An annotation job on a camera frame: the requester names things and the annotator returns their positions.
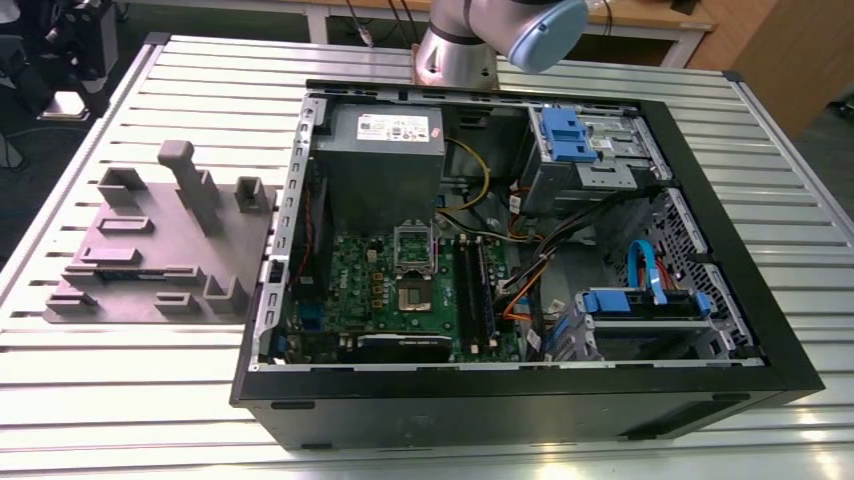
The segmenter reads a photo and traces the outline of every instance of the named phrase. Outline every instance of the floor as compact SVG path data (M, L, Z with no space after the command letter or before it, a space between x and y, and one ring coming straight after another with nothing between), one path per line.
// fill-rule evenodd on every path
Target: floor
M328 24L332 43L362 45L348 19L331 18ZM407 42L392 21L374 20L367 28L379 46L406 47ZM424 25L419 25L419 36L423 28ZM132 5L130 21L119 27L120 60L114 68L108 89L115 88L151 31L256 40L308 41L308 29L300 15ZM16 172L0 168L1 266L78 150L88 125L36 122L4 92L0 92L0 111L4 112L0 131L5 134L37 129L13 139L15 148L27 159L24 168ZM795 144L849 215L854 216L854 120L843 120L830 110L825 111Z

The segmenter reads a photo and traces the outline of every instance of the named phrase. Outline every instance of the metal slatted table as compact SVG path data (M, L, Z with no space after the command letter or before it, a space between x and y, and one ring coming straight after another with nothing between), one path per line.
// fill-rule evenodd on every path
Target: metal slatted table
M827 390L675 441L286 452L228 406L242 327L51 325L44 300L111 166L166 181L164 139L220 183L282 186L308 78L407 82L410 52L172 37L146 45L0 276L0 472L124 478L843 478L854 468L854 229L743 85L717 72L501 65L505 89L662 100Z

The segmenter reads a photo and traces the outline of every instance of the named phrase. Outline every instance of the black cable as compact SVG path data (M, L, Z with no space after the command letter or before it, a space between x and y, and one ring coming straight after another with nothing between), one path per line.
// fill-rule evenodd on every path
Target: black cable
M546 348L546 317L543 315L543 305L541 298L541 281L538 279L529 289L529 306L531 310L531 329L539 336L539 349L529 348L526 350L526 360L529 362L539 362L543 360L543 348Z
M400 36L403 37L403 44L411 45L408 35L406 34L406 28L403 28L403 22L400 21L400 15L398 15L398 7L395 7L395 4L391 0L388 0L388 7L391 8L391 12L395 15L395 21L398 22L398 25L400 25Z
M359 22L359 17L356 16L356 10L352 8L352 3L347 0L347 8L350 8L350 16L352 17L352 23L355 23L355 29L359 31L359 26L362 23Z
M456 220L451 215L448 215L444 212L438 212L439 215L442 215L448 222L451 222L454 224L454 226L462 230L463 232L471 233L474 235L482 235L484 237L493 237L493 238L498 238L501 240L505 240L506 242L511 242L511 243L531 243L530 240L522 240L522 239L517 239L517 238L510 238L506 235L501 235L495 232L490 232L487 230L478 230L476 228L471 228L470 226L467 226L463 222L460 222L459 220Z
M609 11L609 18L605 21L605 36L610 37L611 30L614 29L614 12L611 11L611 4L609 3L609 0L605 0L605 8Z
M379 40L375 41L375 44L379 45L380 43L383 43L386 40L388 40L391 38L391 35L395 33L395 31L398 30L398 27L400 25L398 25L396 23L394 24L394 26L391 27L391 29L388 30L388 33L386 33L386 35L383 35L383 38L380 38Z
M463 194L460 195L463 197L463 203L468 203L468 193L463 192ZM493 230L490 228L490 224L486 223L486 220L483 219L483 216L478 213L478 209L476 209L478 205L472 205L471 207L468 207L467 211L471 214L472 217L475 217L475 220L478 220L478 222L480 223L480 225L483 226L483 229L490 231Z
M339 22L342 22L342 24L347 27L347 32L350 33L350 35L359 35L359 31L355 28L352 28L352 23L350 22L347 17L332 17L332 18L336 19ZM370 25L372 21L374 19L370 18L367 21L360 21L359 25L364 27L366 25Z
M415 27L415 20L412 19L412 12L410 11L410 6L406 4L406 0L400 0L400 3L403 4L403 10L406 10L406 16L410 17L414 42L418 42L418 28Z

